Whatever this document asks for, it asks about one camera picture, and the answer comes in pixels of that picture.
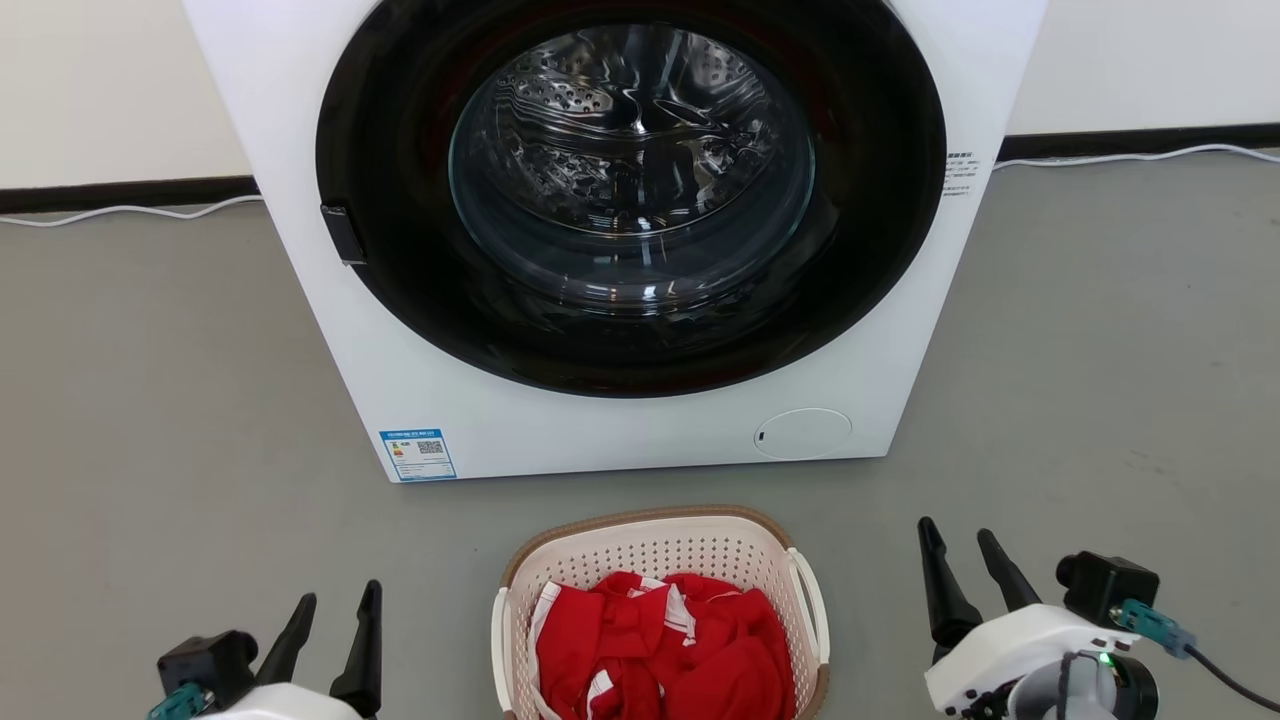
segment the white basket handle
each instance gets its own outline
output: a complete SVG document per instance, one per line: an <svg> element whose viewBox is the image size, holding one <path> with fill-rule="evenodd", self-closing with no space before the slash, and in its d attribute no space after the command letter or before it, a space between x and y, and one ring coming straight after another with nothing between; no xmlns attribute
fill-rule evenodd
<svg viewBox="0 0 1280 720"><path fill-rule="evenodd" d="M818 577L813 574L813 568L799 550L787 548L791 560L795 561L800 574L800 584L804 585L809 606L801 605L801 610L809 620L809 626L818 635L818 662L826 665L831 661L831 626L827 624L827 603L822 600L822 591L818 588Z"/></svg>
<svg viewBox="0 0 1280 720"><path fill-rule="evenodd" d="M507 588L498 589L493 598L493 619L489 624L489 655L493 661L493 684L498 691L498 703L503 712L512 711L511 688L507 685L507 660L511 657L511 638L507 637Z"/></svg>

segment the front-loading washing machine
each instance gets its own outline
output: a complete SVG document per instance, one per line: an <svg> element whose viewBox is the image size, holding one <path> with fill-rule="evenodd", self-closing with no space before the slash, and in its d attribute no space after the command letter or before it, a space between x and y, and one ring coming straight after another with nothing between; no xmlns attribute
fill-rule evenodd
<svg viewBox="0 0 1280 720"><path fill-rule="evenodd" d="M1046 0L186 0L394 482L884 455Z"/></svg>

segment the clothes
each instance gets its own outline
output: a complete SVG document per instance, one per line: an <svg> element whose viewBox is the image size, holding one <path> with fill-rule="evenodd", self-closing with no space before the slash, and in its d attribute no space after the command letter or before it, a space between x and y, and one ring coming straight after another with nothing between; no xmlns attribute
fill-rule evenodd
<svg viewBox="0 0 1280 720"><path fill-rule="evenodd" d="M544 720L791 720L786 632L760 591L698 575L548 583L530 662Z"/></svg>

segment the gray floor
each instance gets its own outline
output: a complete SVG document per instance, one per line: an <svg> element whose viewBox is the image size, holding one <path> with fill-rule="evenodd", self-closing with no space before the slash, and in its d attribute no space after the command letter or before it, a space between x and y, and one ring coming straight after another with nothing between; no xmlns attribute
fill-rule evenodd
<svg viewBox="0 0 1280 720"><path fill-rule="evenodd" d="M1091 548L1276 693L1280 168L1226 156L998 174L890 457L396 487L261 208L0 227L0 703L138 717L156 657L270 642L320 596L298 680L339 671L387 588L387 719L497 717L489 606L571 520L736 502L788 528L833 624L826 717L932 716L914 523L979 607L989 527L1043 594ZM1138 653L1170 720L1262 715Z"/></svg>

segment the laundry basket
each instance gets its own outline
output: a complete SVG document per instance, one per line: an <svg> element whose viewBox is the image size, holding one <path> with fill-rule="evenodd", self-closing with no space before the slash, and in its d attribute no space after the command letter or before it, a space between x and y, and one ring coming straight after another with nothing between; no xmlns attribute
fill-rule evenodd
<svg viewBox="0 0 1280 720"><path fill-rule="evenodd" d="M507 720L539 720L529 667L529 621L548 580L594 587L609 573L649 578L696 573L759 588L787 633L796 719L812 720L827 696L831 634L809 562L786 532L746 507L709 505L611 515L548 530L511 560L493 603L490 651Z"/></svg>

